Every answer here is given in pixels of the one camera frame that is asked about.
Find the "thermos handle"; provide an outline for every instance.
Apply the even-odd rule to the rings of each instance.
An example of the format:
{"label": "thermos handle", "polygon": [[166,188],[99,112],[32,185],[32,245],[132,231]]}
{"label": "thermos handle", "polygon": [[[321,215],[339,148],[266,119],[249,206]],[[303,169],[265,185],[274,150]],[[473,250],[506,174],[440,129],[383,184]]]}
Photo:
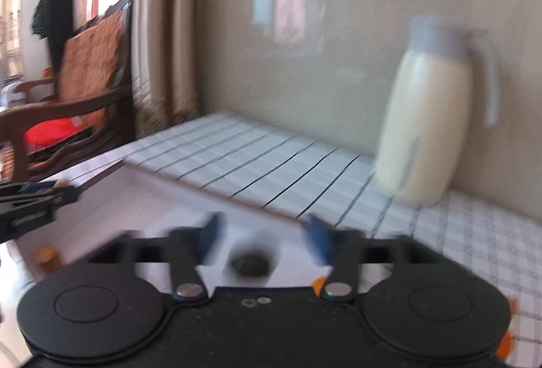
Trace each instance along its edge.
{"label": "thermos handle", "polygon": [[471,33],[471,45],[483,63],[484,86],[486,89],[486,114],[483,118],[483,124],[486,128],[491,128],[499,120],[499,105],[501,101],[499,62],[488,38],[487,30],[473,29]]}

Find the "checkered tablecloth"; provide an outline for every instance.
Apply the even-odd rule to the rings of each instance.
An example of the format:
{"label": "checkered tablecloth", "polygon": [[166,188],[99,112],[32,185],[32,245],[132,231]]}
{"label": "checkered tablecloth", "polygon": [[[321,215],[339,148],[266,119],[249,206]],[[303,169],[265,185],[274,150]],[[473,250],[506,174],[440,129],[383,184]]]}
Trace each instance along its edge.
{"label": "checkered tablecloth", "polygon": [[408,233],[517,298],[508,363],[542,363],[542,225],[532,219],[454,190],[434,206],[407,206],[380,192],[367,158],[228,114],[170,128],[54,177],[80,185],[122,159],[294,217],[316,213],[371,237]]}

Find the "red cloth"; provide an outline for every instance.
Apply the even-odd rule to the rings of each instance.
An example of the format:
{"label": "red cloth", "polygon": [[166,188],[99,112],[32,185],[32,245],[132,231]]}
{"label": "red cloth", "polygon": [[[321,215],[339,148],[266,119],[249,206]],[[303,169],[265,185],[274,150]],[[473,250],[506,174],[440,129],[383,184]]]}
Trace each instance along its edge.
{"label": "red cloth", "polygon": [[33,152],[54,145],[62,139],[83,130],[85,126],[85,124],[75,125],[71,117],[41,122],[24,134],[26,149]]}

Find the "black coat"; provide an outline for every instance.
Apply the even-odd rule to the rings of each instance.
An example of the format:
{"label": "black coat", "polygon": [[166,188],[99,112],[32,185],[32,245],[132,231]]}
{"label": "black coat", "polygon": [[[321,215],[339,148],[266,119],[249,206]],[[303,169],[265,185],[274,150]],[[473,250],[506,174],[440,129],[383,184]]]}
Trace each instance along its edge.
{"label": "black coat", "polygon": [[40,0],[32,20],[32,32],[48,39],[53,68],[59,72],[64,45],[74,34],[73,0]]}

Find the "chair backrest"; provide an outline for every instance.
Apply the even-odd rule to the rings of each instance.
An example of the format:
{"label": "chair backrest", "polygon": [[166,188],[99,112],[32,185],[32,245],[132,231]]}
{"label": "chair backrest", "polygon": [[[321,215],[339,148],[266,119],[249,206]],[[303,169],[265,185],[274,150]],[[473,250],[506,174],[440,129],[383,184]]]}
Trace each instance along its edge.
{"label": "chair backrest", "polygon": [[[84,99],[131,82],[132,2],[121,0],[66,43],[59,100]],[[99,129],[105,123],[105,110],[82,119]]]}

